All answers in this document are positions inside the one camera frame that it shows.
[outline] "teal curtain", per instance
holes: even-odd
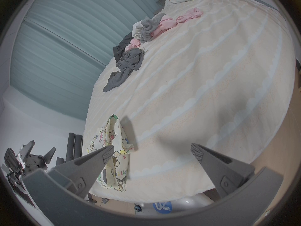
[[[36,0],[15,41],[11,85],[32,100],[86,119],[113,47],[157,0]]]

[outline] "bed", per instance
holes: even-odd
[[[278,11],[253,0],[197,0],[169,6],[173,18],[198,7],[200,18],[178,24],[146,46],[141,68],[103,93],[113,58],[95,83],[83,155],[98,127],[115,114],[130,154],[126,191],[90,193],[154,203],[214,188],[191,143],[251,163],[279,129],[293,92],[295,54]]]

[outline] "pink cloth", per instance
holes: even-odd
[[[132,39],[130,41],[130,44],[128,46],[126,46],[125,51],[130,51],[132,48],[137,48],[141,45],[140,40],[137,39]]]
[[[167,31],[168,29],[175,27],[176,25],[177,22],[172,17],[169,17],[168,15],[164,15],[161,18],[159,26],[153,32],[151,32],[151,36],[152,37],[158,36],[164,33],[165,31]]]
[[[188,10],[184,15],[178,17],[176,19],[177,24],[178,23],[184,23],[189,19],[197,18],[202,16],[203,11],[201,11],[199,8],[193,8]]]

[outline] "blue sticker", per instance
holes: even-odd
[[[163,214],[171,213],[172,211],[172,205],[171,202],[156,202],[153,203],[153,208]]]

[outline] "wooden floor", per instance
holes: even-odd
[[[263,153],[252,163],[255,166],[255,173],[262,167],[269,167],[284,176],[283,183],[274,200],[267,210],[272,210],[287,191],[294,178],[301,162],[301,76],[296,69],[295,86],[292,100],[284,121],[270,144]],[[111,211],[134,214],[134,204],[110,200],[107,204],[100,203],[101,198],[93,196],[97,201],[96,205]]]

